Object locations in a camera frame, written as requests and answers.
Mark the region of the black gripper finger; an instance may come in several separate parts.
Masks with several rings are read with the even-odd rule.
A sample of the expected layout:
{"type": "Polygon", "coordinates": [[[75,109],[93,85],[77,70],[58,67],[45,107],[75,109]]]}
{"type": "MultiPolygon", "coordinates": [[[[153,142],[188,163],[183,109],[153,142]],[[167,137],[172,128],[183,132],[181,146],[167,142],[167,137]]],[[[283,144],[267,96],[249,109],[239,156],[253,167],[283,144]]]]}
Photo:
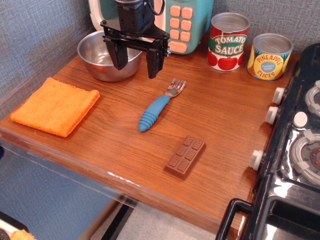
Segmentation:
{"type": "Polygon", "coordinates": [[[119,39],[104,38],[112,63],[117,70],[122,70],[128,63],[127,47],[119,39]]]}
{"type": "Polygon", "coordinates": [[[154,79],[159,71],[163,69],[164,55],[158,49],[149,49],[146,52],[148,77],[154,79]]]}

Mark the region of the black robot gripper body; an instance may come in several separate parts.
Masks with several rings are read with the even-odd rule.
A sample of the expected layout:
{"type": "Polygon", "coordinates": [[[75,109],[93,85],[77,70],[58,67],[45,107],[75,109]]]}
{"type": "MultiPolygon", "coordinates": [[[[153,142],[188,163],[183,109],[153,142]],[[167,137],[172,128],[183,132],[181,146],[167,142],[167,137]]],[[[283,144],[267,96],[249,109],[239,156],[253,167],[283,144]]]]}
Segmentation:
{"type": "Polygon", "coordinates": [[[147,52],[157,49],[163,56],[170,55],[170,35],[155,25],[155,16],[163,14],[165,1],[161,3],[160,11],[156,11],[153,0],[116,0],[118,24],[103,20],[100,25],[104,37],[121,40],[124,47],[147,52]]]}

